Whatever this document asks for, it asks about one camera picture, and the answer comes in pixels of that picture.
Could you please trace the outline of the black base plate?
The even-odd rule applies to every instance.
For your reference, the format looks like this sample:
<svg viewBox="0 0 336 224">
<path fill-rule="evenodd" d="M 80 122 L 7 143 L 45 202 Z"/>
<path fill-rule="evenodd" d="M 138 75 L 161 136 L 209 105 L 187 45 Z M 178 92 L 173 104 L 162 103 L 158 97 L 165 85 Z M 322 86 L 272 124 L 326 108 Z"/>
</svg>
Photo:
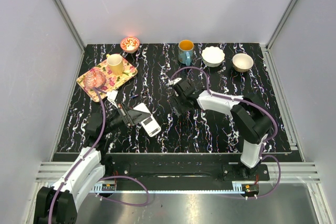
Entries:
<svg viewBox="0 0 336 224">
<path fill-rule="evenodd" d="M 248 168 L 240 154 L 107 154 L 103 159 L 108 174 L 133 178 L 211 178 L 224 181 L 268 182 L 265 164 Z"/>
</svg>

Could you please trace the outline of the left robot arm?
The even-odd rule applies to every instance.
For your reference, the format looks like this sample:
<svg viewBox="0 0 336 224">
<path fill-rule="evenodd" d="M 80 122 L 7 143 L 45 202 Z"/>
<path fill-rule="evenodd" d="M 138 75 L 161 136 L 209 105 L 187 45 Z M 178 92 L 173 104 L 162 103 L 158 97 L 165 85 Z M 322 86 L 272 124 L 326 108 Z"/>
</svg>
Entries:
<svg viewBox="0 0 336 224">
<path fill-rule="evenodd" d="M 76 223 L 78 211 L 96 183 L 102 180 L 129 179 L 114 173 L 112 159 L 106 155 L 103 136 L 123 125 L 154 122 L 144 103 L 134 108 L 119 104 L 116 115 L 107 121 L 106 113 L 93 113 L 86 125 L 87 141 L 71 167 L 50 187 L 36 196 L 34 223 Z"/>
</svg>

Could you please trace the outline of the floral serving tray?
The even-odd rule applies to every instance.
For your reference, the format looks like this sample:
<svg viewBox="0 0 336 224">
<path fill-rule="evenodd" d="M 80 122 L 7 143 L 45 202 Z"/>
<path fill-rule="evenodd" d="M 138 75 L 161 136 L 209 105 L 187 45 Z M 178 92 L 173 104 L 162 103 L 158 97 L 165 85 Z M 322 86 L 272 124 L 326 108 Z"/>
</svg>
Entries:
<svg viewBox="0 0 336 224">
<path fill-rule="evenodd" d="M 127 60 L 123 59 L 123 65 L 124 65 L 124 72 L 120 76 L 116 76 L 112 73 L 112 71 L 110 70 L 110 68 L 107 64 L 107 60 L 104 60 L 101 63 L 99 63 L 98 65 L 96 65 L 95 67 L 93 67 L 93 68 L 97 68 L 97 69 L 101 70 L 106 76 L 105 84 L 98 89 L 100 89 L 104 92 L 117 90 L 122 85 L 124 85 L 126 82 L 128 82 L 129 80 L 131 80 L 133 77 L 135 77 L 137 75 L 137 73 L 138 73 L 137 68 L 134 67 L 133 65 L 131 65 Z M 91 98 L 92 101 L 99 102 L 99 98 L 98 98 L 97 94 L 95 93 L 95 91 L 93 89 L 86 88 L 83 84 L 83 80 L 84 80 L 84 77 L 85 77 L 86 73 L 82 74 L 80 77 L 77 78 L 77 84 Z"/>
</svg>

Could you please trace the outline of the beige bowl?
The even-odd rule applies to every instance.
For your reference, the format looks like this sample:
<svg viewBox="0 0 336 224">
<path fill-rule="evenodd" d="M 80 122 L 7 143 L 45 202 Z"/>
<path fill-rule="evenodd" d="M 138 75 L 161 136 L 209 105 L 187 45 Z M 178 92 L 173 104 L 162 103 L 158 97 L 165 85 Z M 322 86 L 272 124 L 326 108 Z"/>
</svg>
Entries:
<svg viewBox="0 0 336 224">
<path fill-rule="evenodd" d="M 232 63 L 236 71 L 244 73 L 253 67 L 254 60 L 248 54 L 239 53 L 233 56 Z"/>
</svg>

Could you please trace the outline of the white remote control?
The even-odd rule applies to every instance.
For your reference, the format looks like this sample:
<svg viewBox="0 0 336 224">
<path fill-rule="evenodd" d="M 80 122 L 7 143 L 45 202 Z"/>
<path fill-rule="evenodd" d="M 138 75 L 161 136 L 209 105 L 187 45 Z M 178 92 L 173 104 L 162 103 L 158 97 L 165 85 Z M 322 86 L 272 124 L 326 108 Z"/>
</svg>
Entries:
<svg viewBox="0 0 336 224">
<path fill-rule="evenodd" d="M 153 117 L 152 113 L 149 111 L 144 103 L 140 103 L 134 107 L 135 110 L 149 113 L 151 116 L 141 122 L 142 127 L 147 132 L 149 137 L 154 137 L 161 131 L 161 127 L 158 122 Z"/>
</svg>

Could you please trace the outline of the yellow cup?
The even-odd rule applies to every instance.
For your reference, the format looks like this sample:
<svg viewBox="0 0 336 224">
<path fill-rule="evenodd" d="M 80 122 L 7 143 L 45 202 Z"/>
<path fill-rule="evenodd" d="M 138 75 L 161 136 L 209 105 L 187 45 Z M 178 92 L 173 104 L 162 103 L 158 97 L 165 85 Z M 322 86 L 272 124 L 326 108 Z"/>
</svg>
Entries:
<svg viewBox="0 0 336 224">
<path fill-rule="evenodd" d="M 114 75 L 120 76 L 123 74 L 123 57 L 120 54 L 107 54 L 107 64 Z"/>
</svg>

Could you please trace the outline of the pink patterned glass bowl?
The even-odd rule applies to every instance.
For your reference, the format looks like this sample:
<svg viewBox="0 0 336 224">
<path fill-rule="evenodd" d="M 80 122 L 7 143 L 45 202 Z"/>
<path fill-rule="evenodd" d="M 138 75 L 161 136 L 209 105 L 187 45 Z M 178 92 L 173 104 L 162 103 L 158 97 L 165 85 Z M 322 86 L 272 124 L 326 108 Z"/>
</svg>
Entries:
<svg viewBox="0 0 336 224">
<path fill-rule="evenodd" d="M 97 68 L 89 70 L 85 74 L 83 80 L 84 86 L 88 89 L 100 88 L 105 84 L 105 82 L 106 82 L 105 74 Z"/>
</svg>

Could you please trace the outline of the red patterned small bowl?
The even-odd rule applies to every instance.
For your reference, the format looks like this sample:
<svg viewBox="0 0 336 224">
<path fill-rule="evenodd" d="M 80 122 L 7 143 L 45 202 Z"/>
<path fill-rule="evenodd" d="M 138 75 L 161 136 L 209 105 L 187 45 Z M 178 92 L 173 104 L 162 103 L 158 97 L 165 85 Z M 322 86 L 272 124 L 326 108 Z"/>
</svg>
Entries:
<svg viewBox="0 0 336 224">
<path fill-rule="evenodd" d="M 125 37 L 120 42 L 121 49 L 130 54 L 136 52 L 139 46 L 140 46 L 140 41 L 138 38 L 134 36 Z"/>
</svg>

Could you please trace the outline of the white scalloped bowl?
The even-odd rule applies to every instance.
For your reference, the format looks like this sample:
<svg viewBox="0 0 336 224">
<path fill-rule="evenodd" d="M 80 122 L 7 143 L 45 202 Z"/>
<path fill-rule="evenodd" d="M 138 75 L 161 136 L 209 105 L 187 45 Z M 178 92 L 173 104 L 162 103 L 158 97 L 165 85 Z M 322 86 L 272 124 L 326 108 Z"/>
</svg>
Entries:
<svg viewBox="0 0 336 224">
<path fill-rule="evenodd" d="M 220 66 L 224 59 L 225 53 L 218 47 L 206 47 L 201 53 L 203 63 L 208 67 Z"/>
</svg>

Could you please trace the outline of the blue butterfly mug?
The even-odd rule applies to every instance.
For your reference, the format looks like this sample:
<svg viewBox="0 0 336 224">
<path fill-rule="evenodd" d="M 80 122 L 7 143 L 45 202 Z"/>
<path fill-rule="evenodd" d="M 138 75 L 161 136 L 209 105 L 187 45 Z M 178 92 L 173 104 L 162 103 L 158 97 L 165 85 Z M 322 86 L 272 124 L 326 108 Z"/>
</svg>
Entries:
<svg viewBox="0 0 336 224">
<path fill-rule="evenodd" d="M 190 40 L 182 40 L 179 43 L 178 60 L 180 63 L 190 66 L 192 62 L 194 44 Z"/>
</svg>

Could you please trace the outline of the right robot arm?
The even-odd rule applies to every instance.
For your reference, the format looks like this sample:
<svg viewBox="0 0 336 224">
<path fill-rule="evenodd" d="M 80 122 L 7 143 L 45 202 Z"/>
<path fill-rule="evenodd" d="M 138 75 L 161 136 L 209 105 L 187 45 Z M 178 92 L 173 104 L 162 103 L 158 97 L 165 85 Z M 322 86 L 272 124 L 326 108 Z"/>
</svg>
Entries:
<svg viewBox="0 0 336 224">
<path fill-rule="evenodd" d="M 170 103 L 177 115 L 193 109 L 211 110 L 231 116 L 234 125 L 244 139 L 240 157 L 239 175 L 250 180 L 257 175 L 257 165 L 261 161 L 261 149 L 265 144 L 271 126 L 272 116 L 262 108 L 258 97 L 224 95 L 212 90 L 197 90 L 187 80 L 176 78 L 169 82 L 175 92 Z"/>
</svg>

